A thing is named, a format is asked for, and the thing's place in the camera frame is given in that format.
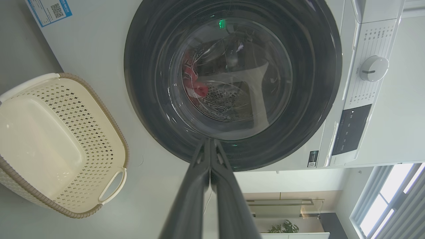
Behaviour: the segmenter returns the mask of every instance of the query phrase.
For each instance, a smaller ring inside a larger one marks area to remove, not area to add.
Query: laundry basket
[[[46,74],[0,96],[0,183],[28,201],[87,217],[122,189],[127,163],[121,131],[81,78]]]

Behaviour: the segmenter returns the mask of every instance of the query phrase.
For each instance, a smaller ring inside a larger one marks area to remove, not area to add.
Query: potted plant
[[[295,224],[292,224],[290,221],[285,220],[285,222],[280,225],[272,226],[270,230],[267,230],[269,233],[297,233],[299,227]]]

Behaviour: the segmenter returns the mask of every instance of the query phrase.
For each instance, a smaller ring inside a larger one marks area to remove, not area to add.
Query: basket rim
[[[58,73],[60,75],[60,78],[66,78],[70,80],[74,80],[78,83],[80,83],[84,88],[90,93],[90,95],[93,97],[93,99],[96,101],[96,103],[99,105],[99,107],[102,109],[103,113],[106,115],[107,119],[115,129],[115,132],[117,133],[118,137],[120,138],[123,146],[124,146],[124,152],[125,152],[125,160],[124,160],[124,168],[127,168],[128,166],[128,158],[129,158],[129,149],[127,141],[125,141],[124,135],[122,134],[121,130],[119,129],[117,123],[113,119],[112,115],[109,113],[108,109],[105,107],[102,100],[99,98],[99,96],[96,94],[96,92],[93,90],[93,88],[82,78],[73,75],[71,73]],[[31,186],[22,176],[19,175],[18,172],[16,172],[10,164],[0,155],[0,169],[2,169],[9,177],[11,177],[20,187],[22,187],[25,191],[27,191],[29,194],[31,194],[33,197],[44,203],[46,206],[62,213],[65,216],[68,216],[70,218],[85,218],[90,215],[93,215],[95,212],[97,212],[103,205],[97,204],[92,209],[82,212],[82,213],[75,213],[72,212],[61,205],[55,203],[53,200],[49,199],[45,195],[43,195],[41,192],[39,192],[36,188]]]

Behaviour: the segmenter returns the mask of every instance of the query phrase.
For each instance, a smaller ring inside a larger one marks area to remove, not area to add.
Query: front-loading washing machine
[[[189,161],[212,137],[234,171],[354,160],[402,10],[401,0],[27,2],[62,68],[123,128],[131,160]]]

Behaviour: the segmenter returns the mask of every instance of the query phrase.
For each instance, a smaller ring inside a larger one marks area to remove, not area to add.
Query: washing machine door
[[[154,139],[186,161],[202,137],[219,139],[234,171],[301,147],[332,106],[341,65],[324,0],[143,0],[124,57]]]

